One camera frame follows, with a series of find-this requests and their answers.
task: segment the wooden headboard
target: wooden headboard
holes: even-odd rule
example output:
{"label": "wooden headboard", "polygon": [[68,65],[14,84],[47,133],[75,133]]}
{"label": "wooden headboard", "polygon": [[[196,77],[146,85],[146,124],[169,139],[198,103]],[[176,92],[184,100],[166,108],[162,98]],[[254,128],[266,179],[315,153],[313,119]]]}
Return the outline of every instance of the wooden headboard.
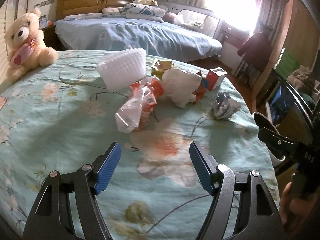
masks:
{"label": "wooden headboard", "polygon": [[98,13],[105,7],[123,7],[132,0],[57,0],[56,20],[68,15]]}

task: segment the nightstand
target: nightstand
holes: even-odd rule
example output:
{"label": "nightstand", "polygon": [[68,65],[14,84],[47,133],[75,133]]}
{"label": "nightstand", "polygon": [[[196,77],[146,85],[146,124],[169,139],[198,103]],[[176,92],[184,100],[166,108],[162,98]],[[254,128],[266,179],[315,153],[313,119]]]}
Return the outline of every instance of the nightstand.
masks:
{"label": "nightstand", "polygon": [[44,43],[47,47],[52,47],[55,50],[59,51],[60,49],[60,41],[57,37],[57,34],[54,32],[56,26],[50,25],[42,29],[44,33]]}

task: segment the floral bedsheet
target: floral bedsheet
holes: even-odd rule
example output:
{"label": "floral bedsheet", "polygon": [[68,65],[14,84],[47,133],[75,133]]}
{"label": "floral bedsheet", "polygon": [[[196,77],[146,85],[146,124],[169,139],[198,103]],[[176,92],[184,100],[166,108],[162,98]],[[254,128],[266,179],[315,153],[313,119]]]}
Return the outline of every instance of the floral bedsheet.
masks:
{"label": "floral bedsheet", "polygon": [[[258,140],[258,127],[229,80],[184,109],[160,97],[148,127],[124,134],[118,132],[114,115],[128,99],[129,89],[109,92],[96,71],[96,64],[108,53],[59,52],[54,65],[1,92],[7,102],[0,111],[0,215],[16,232],[22,235],[50,171],[76,171],[92,163],[113,141],[122,145],[122,157],[97,201],[115,240],[196,238],[212,197],[202,189],[189,157],[194,140],[234,171],[258,170],[275,201],[279,200],[267,148]],[[152,60],[148,56],[148,74]],[[199,70],[181,62],[175,65]],[[228,91],[242,103],[231,121],[217,122],[208,114],[218,91]],[[238,199],[235,194],[226,236],[233,231]]]}

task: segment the dark red jacket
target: dark red jacket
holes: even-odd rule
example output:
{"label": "dark red jacket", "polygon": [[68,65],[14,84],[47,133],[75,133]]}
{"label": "dark red jacket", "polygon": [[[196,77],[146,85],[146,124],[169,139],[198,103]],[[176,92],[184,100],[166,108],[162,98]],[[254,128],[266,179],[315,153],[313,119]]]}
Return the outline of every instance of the dark red jacket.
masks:
{"label": "dark red jacket", "polygon": [[242,56],[243,60],[248,65],[253,65],[256,69],[264,71],[269,61],[272,52],[271,42],[268,35],[264,32],[255,33],[251,36],[238,50],[238,55]]}

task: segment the bed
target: bed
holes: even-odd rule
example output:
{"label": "bed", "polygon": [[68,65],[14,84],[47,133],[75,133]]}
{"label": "bed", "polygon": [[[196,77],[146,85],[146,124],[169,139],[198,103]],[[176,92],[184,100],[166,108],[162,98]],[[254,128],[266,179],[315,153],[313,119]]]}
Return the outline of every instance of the bed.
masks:
{"label": "bed", "polygon": [[[132,0],[57,0],[55,32],[63,46],[70,50],[119,51],[144,48],[149,55],[182,62],[221,54],[222,45],[218,40],[171,23],[123,19],[114,15],[112,18],[63,20],[66,16],[97,13],[105,7],[123,7],[131,2]],[[170,4],[168,8],[173,10],[173,7],[175,6]],[[193,6],[181,9],[199,9],[204,14],[211,13],[211,17],[217,21],[215,34],[218,34],[220,19],[212,11]]]}
{"label": "bed", "polygon": [[[267,148],[258,140],[258,127],[229,80],[207,92],[199,104],[184,109],[160,97],[146,129],[124,134],[118,132],[114,115],[130,91],[109,92],[96,70],[109,53],[60,51],[54,65],[0,91],[8,100],[0,110],[0,217],[16,234],[22,235],[41,184],[52,170],[76,171],[113,141],[121,144],[122,157],[97,200],[114,240],[196,238],[212,198],[199,184],[189,158],[194,140],[234,171],[258,170],[278,203]],[[148,75],[152,62],[153,57],[147,56]],[[200,70],[174,63],[184,70]],[[218,91],[229,92],[242,104],[231,121],[217,122],[209,115]],[[235,194],[226,236],[233,231],[238,199]],[[137,216],[137,210],[143,212]],[[76,231],[82,236],[73,211]],[[141,215],[145,223],[139,220]]]}

